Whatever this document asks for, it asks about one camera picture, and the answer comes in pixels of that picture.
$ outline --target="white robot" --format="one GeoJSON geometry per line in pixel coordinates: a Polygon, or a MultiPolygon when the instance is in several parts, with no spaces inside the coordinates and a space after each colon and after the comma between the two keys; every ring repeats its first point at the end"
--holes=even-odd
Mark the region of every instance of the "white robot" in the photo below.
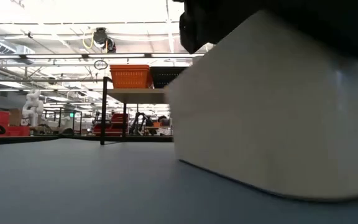
{"type": "Polygon", "coordinates": [[[44,103],[39,100],[40,94],[40,90],[31,90],[25,97],[26,102],[22,110],[22,126],[38,126],[38,115],[41,115],[44,111],[44,103]]]}

